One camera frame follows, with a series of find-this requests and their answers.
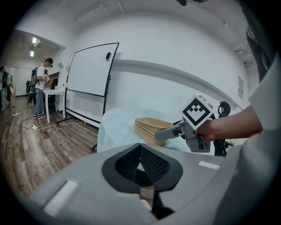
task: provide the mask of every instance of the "human hand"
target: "human hand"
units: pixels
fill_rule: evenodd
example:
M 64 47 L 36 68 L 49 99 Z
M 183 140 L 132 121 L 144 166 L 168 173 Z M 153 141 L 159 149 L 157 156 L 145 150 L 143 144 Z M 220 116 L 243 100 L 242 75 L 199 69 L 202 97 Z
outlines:
M 216 138 L 215 136 L 215 120 L 206 120 L 197 130 L 197 135 L 201 136 L 204 139 L 204 142 L 212 142 Z

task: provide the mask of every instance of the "chair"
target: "chair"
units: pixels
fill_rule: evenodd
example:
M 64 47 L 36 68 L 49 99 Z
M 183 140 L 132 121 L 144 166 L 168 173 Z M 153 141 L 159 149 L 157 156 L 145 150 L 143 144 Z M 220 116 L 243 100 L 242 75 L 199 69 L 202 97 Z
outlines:
M 58 85 L 58 79 L 54 79 L 53 83 L 51 84 L 51 89 L 55 89 L 55 86 Z M 48 95 L 48 103 L 49 105 L 54 105 L 55 106 L 55 101 L 56 101 L 56 96 L 53 95 Z

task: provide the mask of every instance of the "white t-shirt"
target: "white t-shirt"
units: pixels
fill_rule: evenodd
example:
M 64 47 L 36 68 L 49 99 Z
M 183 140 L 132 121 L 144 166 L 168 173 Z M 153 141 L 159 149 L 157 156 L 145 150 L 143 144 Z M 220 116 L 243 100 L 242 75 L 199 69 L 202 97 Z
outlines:
M 40 64 L 40 66 L 37 67 L 37 76 L 45 77 L 44 75 L 44 64 Z M 39 88 L 43 90 L 45 85 L 45 81 L 39 80 L 38 83 L 35 85 L 36 88 Z

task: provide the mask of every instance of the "ceiling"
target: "ceiling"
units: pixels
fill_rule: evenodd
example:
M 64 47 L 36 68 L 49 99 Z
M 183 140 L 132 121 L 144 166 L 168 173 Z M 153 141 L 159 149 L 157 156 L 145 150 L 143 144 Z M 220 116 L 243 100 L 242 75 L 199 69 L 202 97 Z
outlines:
M 3 55 L 8 58 L 45 60 L 59 50 L 59 47 L 43 40 L 40 40 L 39 46 L 34 46 L 33 38 L 34 36 L 29 33 L 14 30 L 6 43 Z M 34 51 L 34 57 L 30 56 L 31 50 Z
M 247 21 L 235 0 L 56 0 L 58 8 L 68 12 L 74 23 L 85 27 L 99 19 L 132 12 L 155 12 L 174 15 L 194 22 L 224 41 L 245 66 L 255 60 L 246 40 Z

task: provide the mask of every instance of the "whiteboard frame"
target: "whiteboard frame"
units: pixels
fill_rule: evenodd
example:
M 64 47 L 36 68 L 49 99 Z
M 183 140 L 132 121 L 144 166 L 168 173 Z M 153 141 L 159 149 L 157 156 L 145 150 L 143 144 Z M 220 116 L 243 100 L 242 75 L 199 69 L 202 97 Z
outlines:
M 66 94 L 67 94 L 67 91 L 74 91 L 74 92 L 79 92 L 79 93 L 84 93 L 84 94 L 95 95 L 95 96 L 98 96 L 98 97 L 103 97 L 103 98 L 104 98 L 104 107 L 103 107 L 103 113 L 102 113 L 102 115 L 105 114 L 106 100 L 107 100 L 108 87 L 109 87 L 109 81 L 110 81 L 110 72 L 111 72 L 112 65 L 113 65 L 113 62 L 114 62 L 114 58 L 115 58 L 115 55 L 116 55 L 116 52 L 117 52 L 117 49 L 118 49 L 120 43 L 119 43 L 119 42 L 115 42 L 115 43 L 108 43 L 108 44 L 100 44 L 100 45 L 88 47 L 88 48 L 85 48 L 85 49 L 82 49 L 82 50 L 77 51 L 77 52 L 80 52 L 80 51 L 83 51 L 83 50 L 86 50 L 86 49 L 89 49 L 89 48 L 98 47 L 98 46 L 103 46 L 103 45 L 109 45 L 109 44 L 117 44 L 117 46 L 116 46 L 116 49 L 115 49 L 115 52 L 114 52 L 114 54 L 113 54 L 113 58 L 112 58 L 112 61 L 111 61 L 110 67 L 109 67 L 109 72 L 108 72 L 108 77 L 107 77 L 107 81 L 106 81 L 106 85 L 105 85 L 104 95 L 102 96 L 102 95 L 98 95 L 98 94 L 92 94 L 92 93 L 87 93 L 87 92 L 75 91 L 75 90 L 70 90 L 70 89 L 67 89 L 67 88 L 66 88 L 66 89 L 65 89 L 65 99 L 64 99 L 64 101 L 65 101 L 65 112 L 67 112 L 67 113 L 69 113 L 69 114 L 71 114 L 71 115 L 73 115 L 73 113 L 74 113 L 74 114 L 77 114 L 77 115 L 79 115 L 80 117 L 85 118 L 85 119 L 88 119 L 88 120 L 90 120 L 90 121 L 92 121 L 92 122 L 94 122 L 94 123 L 99 123 L 99 124 L 101 123 L 100 121 L 91 119 L 91 118 L 89 118 L 89 117 L 85 117 L 85 116 L 83 116 L 83 115 L 81 115 L 81 114 L 75 112 L 75 111 L 72 110 L 72 109 L 68 109 L 67 106 L 66 106 Z M 73 62 L 75 53 L 74 53 L 74 55 L 73 55 L 73 58 L 72 58 L 72 61 L 71 61 L 71 64 L 70 64 L 69 72 L 70 72 L 70 70 L 71 70 L 71 65 L 72 65 L 72 62 Z

